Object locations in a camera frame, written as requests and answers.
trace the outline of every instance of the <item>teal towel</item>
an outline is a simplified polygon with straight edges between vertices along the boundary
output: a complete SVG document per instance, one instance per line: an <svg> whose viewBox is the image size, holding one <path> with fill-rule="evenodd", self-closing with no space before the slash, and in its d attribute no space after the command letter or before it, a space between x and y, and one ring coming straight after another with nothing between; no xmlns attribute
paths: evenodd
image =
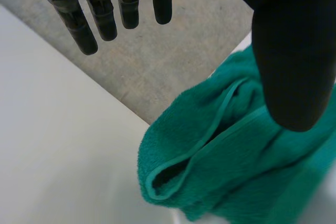
<svg viewBox="0 0 336 224"><path fill-rule="evenodd" d="M144 199L190 221L210 212L232 224L295 223L336 156L336 92L305 133L277 125L262 94L249 47L178 96L140 145Z"/></svg>

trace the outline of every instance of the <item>towel fold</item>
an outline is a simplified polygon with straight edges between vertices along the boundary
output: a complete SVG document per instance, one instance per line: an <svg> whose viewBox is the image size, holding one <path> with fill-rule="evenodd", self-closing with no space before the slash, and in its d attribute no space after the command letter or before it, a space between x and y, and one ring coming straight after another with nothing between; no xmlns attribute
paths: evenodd
<svg viewBox="0 0 336 224"><path fill-rule="evenodd" d="M144 199L190 221L209 212L231 224L295 223L336 156L336 92L316 126L296 133L272 120L262 90L248 47L178 96L139 148Z"/></svg>

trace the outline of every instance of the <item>white table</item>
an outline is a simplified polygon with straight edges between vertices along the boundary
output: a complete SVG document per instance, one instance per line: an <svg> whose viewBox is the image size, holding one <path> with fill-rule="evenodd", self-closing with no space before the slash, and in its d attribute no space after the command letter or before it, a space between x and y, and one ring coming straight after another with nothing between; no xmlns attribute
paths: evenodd
<svg viewBox="0 0 336 224"><path fill-rule="evenodd" d="M0 27L0 223L188 223L141 198L148 125L3 7ZM336 173L302 223L334 224L335 188Z"/></svg>

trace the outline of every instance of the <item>concrete floor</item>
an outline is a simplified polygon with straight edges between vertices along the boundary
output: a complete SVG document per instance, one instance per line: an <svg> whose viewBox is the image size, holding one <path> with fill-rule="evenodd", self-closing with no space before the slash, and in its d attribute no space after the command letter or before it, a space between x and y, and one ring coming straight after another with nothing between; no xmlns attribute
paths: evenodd
<svg viewBox="0 0 336 224"><path fill-rule="evenodd" d="M85 56L46 0L0 0L148 123L181 91L209 76L250 30L252 10L242 0L173 0L173 19L165 26L156 23L152 0L141 0L135 30L123 28L118 2L112 2L118 37L105 42L80 0L99 44L98 53Z"/></svg>

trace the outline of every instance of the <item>gray floor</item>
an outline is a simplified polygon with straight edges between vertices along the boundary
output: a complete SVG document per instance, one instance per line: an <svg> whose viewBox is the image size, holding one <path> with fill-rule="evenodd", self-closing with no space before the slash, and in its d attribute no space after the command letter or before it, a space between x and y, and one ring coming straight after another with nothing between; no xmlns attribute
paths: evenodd
<svg viewBox="0 0 336 224"><path fill-rule="evenodd" d="M104 42L80 0L99 44L83 55L46 0L0 0L29 27L148 123L183 90L205 79L248 34L252 11L242 0L173 0L173 19L155 22L152 0L141 0L140 24Z"/></svg>

